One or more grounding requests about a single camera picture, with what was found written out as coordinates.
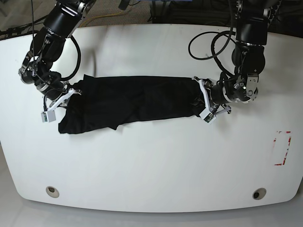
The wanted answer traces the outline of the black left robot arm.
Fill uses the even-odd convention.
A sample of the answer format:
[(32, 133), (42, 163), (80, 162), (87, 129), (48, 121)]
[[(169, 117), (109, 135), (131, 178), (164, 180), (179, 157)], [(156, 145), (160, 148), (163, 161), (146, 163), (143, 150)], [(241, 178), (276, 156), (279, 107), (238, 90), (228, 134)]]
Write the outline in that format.
[[(237, 12), (233, 12), (232, 2), (228, 1), (230, 29), (215, 32), (210, 46), (211, 56), (203, 60), (214, 59), (221, 69), (216, 83), (208, 79), (193, 79), (199, 84), (201, 95), (194, 102), (194, 114), (207, 123), (216, 116), (231, 113), (229, 103), (249, 103), (258, 95), (259, 75), (263, 71), (266, 60), (264, 56), (267, 44), (268, 27), (279, 8), (277, 0), (239, 0)], [(232, 52), (234, 72), (229, 72), (218, 59), (218, 55), (227, 47), (224, 45), (215, 51), (216, 41), (226, 36), (229, 42), (235, 36), (235, 47)]]

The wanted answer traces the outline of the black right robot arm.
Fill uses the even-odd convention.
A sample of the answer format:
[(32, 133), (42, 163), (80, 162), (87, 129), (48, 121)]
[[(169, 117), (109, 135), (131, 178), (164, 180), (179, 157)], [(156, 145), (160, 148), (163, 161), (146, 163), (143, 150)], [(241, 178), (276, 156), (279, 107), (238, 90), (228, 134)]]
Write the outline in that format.
[[(66, 104), (72, 95), (81, 94), (81, 90), (75, 90), (69, 84), (81, 62), (80, 47), (72, 34), (94, 4), (93, 0), (58, 0), (41, 30), (32, 35), (30, 50), (18, 73), (23, 83), (34, 84), (44, 95), (45, 113), (49, 111), (47, 99), (53, 101), (53, 108), (56, 108)], [(76, 47), (77, 62), (73, 72), (64, 78), (59, 72), (51, 71), (51, 67), (60, 58), (67, 39)]]

